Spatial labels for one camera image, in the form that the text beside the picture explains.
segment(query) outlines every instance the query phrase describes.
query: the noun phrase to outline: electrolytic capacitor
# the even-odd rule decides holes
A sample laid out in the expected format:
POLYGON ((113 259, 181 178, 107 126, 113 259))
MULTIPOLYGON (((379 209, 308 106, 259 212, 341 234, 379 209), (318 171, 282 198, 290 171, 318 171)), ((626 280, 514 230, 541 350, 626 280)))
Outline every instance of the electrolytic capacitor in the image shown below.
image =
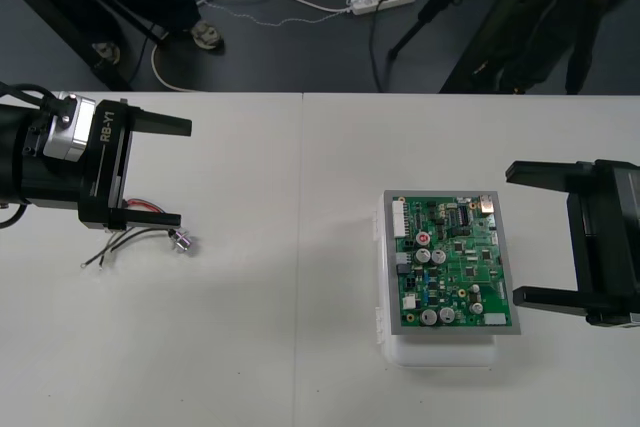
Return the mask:
POLYGON ((456 313, 453 311, 451 307, 445 307, 440 309, 440 320, 445 324, 450 324, 456 318, 456 313))
POLYGON ((431 260, 431 252, 427 249, 418 249, 416 252, 416 260, 421 264, 426 264, 431 260))
POLYGON ((443 250, 434 250, 431 253, 431 262, 435 265, 442 265, 447 260, 447 254, 444 253, 443 250))
POLYGON ((426 247, 429 245, 429 242, 431 242, 431 236, 429 234, 426 232, 418 232, 418 235, 416 235, 416 244, 421 247, 426 247))
POLYGON ((471 304, 471 307, 469 307, 469 310, 471 311, 472 314, 480 315, 484 310, 484 307, 479 302, 476 302, 475 304, 471 304))
POLYGON ((435 310, 427 309, 420 314, 420 321, 424 325, 435 325, 438 322, 438 314, 435 310))

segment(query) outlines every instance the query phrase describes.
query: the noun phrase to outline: red wire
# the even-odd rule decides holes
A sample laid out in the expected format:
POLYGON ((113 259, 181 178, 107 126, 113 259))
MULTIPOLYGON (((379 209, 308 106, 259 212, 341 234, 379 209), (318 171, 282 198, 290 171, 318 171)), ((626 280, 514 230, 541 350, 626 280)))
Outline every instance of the red wire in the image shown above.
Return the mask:
POLYGON ((161 213, 162 211, 159 210, 157 207, 155 207, 154 205, 151 204, 147 204, 146 202, 139 202, 137 200, 128 200, 127 201, 127 205, 131 206, 131 205, 137 205, 139 207, 144 207, 145 209, 148 209, 152 212, 157 212, 158 214, 161 213))

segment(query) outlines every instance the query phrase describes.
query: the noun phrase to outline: white power strip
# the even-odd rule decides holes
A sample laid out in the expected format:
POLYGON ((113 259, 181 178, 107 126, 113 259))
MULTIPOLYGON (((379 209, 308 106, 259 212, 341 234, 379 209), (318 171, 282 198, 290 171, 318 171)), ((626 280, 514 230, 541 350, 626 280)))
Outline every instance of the white power strip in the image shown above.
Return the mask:
MULTIPOLYGON (((387 10, 400 5, 413 4, 416 0, 385 0, 378 10, 387 10)), ((351 0, 351 12, 354 15, 368 14, 376 10, 380 0, 351 0)))

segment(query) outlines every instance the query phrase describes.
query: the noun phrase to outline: connector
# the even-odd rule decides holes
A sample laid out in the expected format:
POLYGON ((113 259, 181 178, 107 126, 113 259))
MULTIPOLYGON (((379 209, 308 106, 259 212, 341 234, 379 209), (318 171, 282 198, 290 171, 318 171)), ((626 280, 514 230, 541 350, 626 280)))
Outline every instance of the connector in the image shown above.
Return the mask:
POLYGON ((193 241, 187 237, 186 232, 180 232, 179 230, 169 229, 169 238, 176 246, 178 253, 184 253, 191 248, 193 241))

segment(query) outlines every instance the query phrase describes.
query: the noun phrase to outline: green circuit board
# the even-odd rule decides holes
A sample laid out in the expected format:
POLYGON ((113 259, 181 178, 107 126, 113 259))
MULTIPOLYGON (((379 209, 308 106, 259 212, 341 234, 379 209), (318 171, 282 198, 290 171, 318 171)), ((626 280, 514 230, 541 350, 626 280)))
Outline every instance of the green circuit board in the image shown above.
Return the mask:
POLYGON ((406 234, 395 238, 401 325, 511 326, 491 196, 393 200, 406 234))

